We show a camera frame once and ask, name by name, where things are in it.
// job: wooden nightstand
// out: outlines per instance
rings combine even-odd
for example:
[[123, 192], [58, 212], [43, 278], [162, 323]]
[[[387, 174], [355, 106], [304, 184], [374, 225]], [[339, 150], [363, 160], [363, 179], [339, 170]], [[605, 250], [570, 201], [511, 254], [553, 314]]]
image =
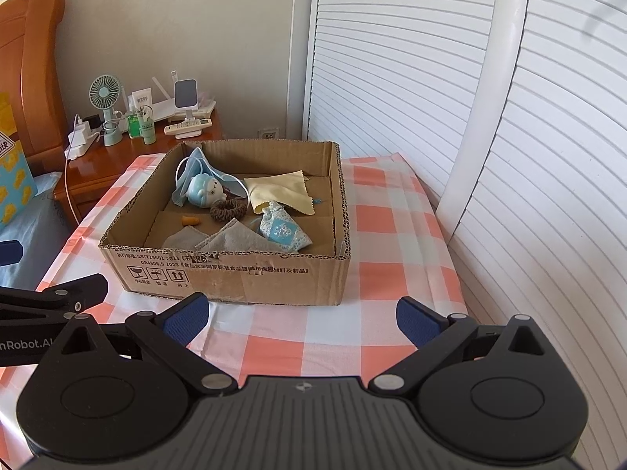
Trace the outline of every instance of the wooden nightstand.
[[[215, 110], [211, 114], [211, 121], [213, 125], [203, 129], [203, 134], [194, 137], [194, 141], [222, 139], [222, 127]], [[130, 139], [128, 134], [124, 134], [117, 145], [104, 146], [102, 140], [99, 140], [90, 146], [83, 157], [70, 161], [67, 172], [70, 199], [68, 200], [65, 194], [63, 178], [54, 190], [54, 199], [61, 203], [70, 227], [76, 227], [70, 203], [78, 219], [82, 221], [137, 157], [151, 153], [166, 153], [181, 142], [174, 136], [165, 136], [163, 133], [165, 125], [168, 125], [167, 120], [155, 124], [157, 141], [152, 145], [145, 145], [141, 137]]]

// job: brown hair tie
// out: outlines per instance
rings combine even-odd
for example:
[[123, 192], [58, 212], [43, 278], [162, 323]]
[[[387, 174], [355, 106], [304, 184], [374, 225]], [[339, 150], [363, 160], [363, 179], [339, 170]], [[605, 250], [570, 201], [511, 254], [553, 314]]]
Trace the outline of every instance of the brown hair tie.
[[214, 221], [229, 222], [235, 218], [241, 219], [246, 215], [248, 202], [246, 200], [231, 199], [226, 201], [216, 201], [209, 209], [209, 214]]

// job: cardboard box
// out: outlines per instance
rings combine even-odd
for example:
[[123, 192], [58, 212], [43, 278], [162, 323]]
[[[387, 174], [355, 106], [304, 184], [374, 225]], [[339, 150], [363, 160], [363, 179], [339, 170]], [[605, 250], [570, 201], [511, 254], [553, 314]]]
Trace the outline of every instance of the cardboard box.
[[[160, 249], [181, 230], [181, 216], [201, 219], [212, 234], [223, 224], [208, 210], [174, 205], [174, 174], [200, 146], [215, 168], [241, 179], [303, 170], [309, 196], [320, 199], [315, 215], [288, 209], [313, 244], [299, 253], [172, 251]], [[244, 224], [258, 217], [249, 207]], [[171, 149], [137, 195], [121, 210], [99, 248], [128, 291], [184, 298], [201, 291], [236, 303], [338, 305], [350, 262], [349, 216], [339, 146], [274, 139], [186, 141]]]

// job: metal screw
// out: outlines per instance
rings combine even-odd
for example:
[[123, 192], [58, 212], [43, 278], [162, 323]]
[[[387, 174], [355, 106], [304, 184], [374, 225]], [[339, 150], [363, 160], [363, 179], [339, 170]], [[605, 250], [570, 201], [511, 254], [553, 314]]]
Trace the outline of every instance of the metal screw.
[[233, 380], [230, 376], [214, 373], [212, 375], [203, 376], [201, 383], [205, 389], [221, 390], [229, 387]]
[[398, 390], [405, 385], [405, 380], [398, 375], [379, 375], [374, 384], [381, 390]]

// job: blue bedsheet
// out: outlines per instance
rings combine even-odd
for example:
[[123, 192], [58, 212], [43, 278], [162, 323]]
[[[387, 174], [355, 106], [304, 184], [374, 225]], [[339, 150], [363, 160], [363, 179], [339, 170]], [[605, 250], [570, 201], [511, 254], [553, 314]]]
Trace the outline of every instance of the blue bedsheet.
[[24, 248], [20, 263], [0, 268], [0, 286], [35, 289], [70, 237], [63, 211], [54, 200], [61, 173], [36, 177], [37, 196], [0, 230], [0, 241], [18, 240]]

